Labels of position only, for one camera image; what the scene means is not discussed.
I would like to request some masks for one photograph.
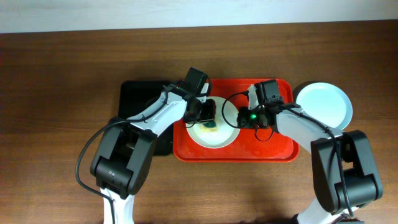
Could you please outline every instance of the green sponge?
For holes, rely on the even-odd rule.
[[[203,123],[203,125],[206,128],[215,128],[217,126],[217,124],[214,121],[209,121],[209,122]]]

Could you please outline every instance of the red tray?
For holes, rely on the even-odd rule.
[[[270,80],[269,78],[228,78],[212,79],[211,96],[227,98],[233,93],[247,90],[251,84]],[[285,103],[293,102],[292,88],[281,79],[277,79],[280,94]],[[239,109],[248,106],[248,99],[238,95],[231,102]],[[266,139],[271,129],[260,129],[257,135]],[[258,141],[254,137],[254,130],[241,129],[239,135],[228,146],[219,149],[208,149],[198,145],[191,139],[185,124],[180,120],[174,123],[173,153],[184,162],[291,162],[299,154],[299,145],[288,137],[274,133],[266,141]]]

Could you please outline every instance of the wood grain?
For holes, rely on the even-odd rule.
[[[319,80],[350,97],[384,184],[355,214],[398,221],[398,21],[101,30],[0,36],[0,223],[101,223],[103,201],[75,180],[85,141],[117,114],[126,80],[211,77]],[[95,186],[86,154],[81,176]],[[155,157],[138,223],[290,218],[314,198],[310,155],[288,164],[187,164]]]

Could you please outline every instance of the white plate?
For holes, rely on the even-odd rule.
[[[187,128],[189,136],[199,145],[210,149],[217,149],[231,144],[238,136],[240,129],[232,128],[225,123],[221,115],[221,108],[225,101],[224,98],[218,96],[209,96],[216,102],[215,122],[216,128],[209,129],[202,124],[195,124],[192,128]],[[232,125],[237,126],[236,118],[238,117],[238,109],[231,102],[226,102],[224,108],[225,118]]]
[[[297,95],[296,103],[310,116],[332,128],[344,129],[353,117],[348,96],[329,83],[306,86]]]

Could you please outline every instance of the wooden table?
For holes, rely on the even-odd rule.
[[[75,180],[87,139],[117,114],[126,80],[319,80],[350,97],[346,130],[371,142],[381,200],[355,212],[398,222],[398,21],[99,30],[0,36],[0,223],[101,223],[102,198]],[[81,178],[95,187],[86,154]],[[137,194],[138,223],[238,223],[290,218],[314,198],[310,155],[288,164],[187,164],[155,157]]]

